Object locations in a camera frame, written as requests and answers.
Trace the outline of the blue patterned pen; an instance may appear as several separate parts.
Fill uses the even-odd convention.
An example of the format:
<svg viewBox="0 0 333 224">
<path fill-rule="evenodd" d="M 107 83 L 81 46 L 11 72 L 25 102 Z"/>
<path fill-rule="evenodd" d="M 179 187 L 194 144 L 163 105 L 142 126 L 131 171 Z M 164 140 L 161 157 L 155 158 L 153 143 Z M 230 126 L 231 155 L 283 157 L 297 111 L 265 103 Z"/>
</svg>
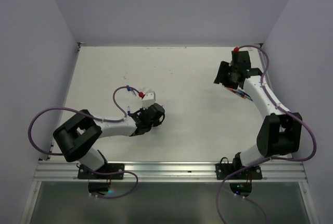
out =
<svg viewBox="0 0 333 224">
<path fill-rule="evenodd" d="M 251 98 L 248 94 L 246 94 L 245 92 L 243 92 L 243 91 L 239 91 L 239 90 L 236 90 L 235 92 L 236 92 L 236 94 L 239 95 L 240 97 L 252 101 L 252 98 Z"/>
</svg>

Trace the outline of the red capped clear pen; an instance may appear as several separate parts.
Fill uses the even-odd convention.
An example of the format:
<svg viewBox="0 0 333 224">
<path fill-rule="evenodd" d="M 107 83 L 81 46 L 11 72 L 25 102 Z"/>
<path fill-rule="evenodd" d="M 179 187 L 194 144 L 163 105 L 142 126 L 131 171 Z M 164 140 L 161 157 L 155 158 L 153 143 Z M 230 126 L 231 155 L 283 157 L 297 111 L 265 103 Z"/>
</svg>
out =
<svg viewBox="0 0 333 224">
<path fill-rule="evenodd" d="M 238 94 L 238 95 L 242 95 L 244 96 L 245 93 L 243 91 L 240 91 L 240 90 L 237 90 L 237 89 L 231 89 L 231 88 L 227 88 L 229 91 L 235 93 L 235 94 Z"/>
</svg>

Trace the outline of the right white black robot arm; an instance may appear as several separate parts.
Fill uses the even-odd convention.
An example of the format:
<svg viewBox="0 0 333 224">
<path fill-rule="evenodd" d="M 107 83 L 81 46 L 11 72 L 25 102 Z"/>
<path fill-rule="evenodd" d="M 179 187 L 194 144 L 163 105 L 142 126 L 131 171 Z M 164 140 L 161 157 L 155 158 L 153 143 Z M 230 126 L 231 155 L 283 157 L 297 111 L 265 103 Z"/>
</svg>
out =
<svg viewBox="0 0 333 224">
<path fill-rule="evenodd" d="M 234 48 L 230 63 L 220 63 L 215 84 L 228 89 L 243 89 L 259 110 L 263 123 L 257 135 L 256 144 L 235 155 L 232 173 L 236 178 L 244 178 L 250 173 L 250 165 L 266 158 L 285 156 L 299 150 L 302 119 L 299 113 L 286 114 L 289 109 L 266 86 L 266 80 L 259 68 L 251 67 L 248 51 Z"/>
</svg>

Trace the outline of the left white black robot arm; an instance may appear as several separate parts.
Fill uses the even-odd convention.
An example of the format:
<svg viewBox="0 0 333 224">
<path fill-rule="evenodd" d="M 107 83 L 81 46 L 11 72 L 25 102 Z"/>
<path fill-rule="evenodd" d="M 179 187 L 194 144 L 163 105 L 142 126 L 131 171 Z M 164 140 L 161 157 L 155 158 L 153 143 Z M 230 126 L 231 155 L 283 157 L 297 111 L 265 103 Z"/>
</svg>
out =
<svg viewBox="0 0 333 224">
<path fill-rule="evenodd" d="M 129 114 L 120 122 L 94 120 L 84 109 L 58 127 L 53 137 L 67 162 L 80 162 L 100 179 L 107 175 L 108 165 L 103 154 L 93 148 L 98 139 L 143 135 L 161 125 L 164 119 L 165 110 L 157 103 Z"/>
</svg>

